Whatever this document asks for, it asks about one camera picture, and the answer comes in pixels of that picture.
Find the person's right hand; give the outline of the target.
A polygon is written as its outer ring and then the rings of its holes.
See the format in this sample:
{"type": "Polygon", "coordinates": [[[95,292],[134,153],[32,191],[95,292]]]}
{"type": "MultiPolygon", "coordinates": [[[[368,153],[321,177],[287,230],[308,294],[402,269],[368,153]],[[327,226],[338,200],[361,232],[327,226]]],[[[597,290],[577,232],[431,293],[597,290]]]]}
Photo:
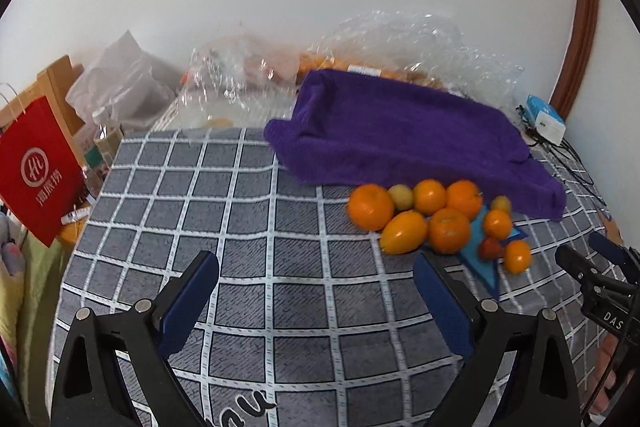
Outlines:
{"type": "Polygon", "coordinates": [[[596,358],[596,376],[586,394],[579,420],[585,425],[592,422],[591,408],[604,412],[600,396],[608,392],[606,404],[612,405],[602,426],[629,426],[639,418],[639,346],[631,335],[623,331],[608,332],[596,358]]]}

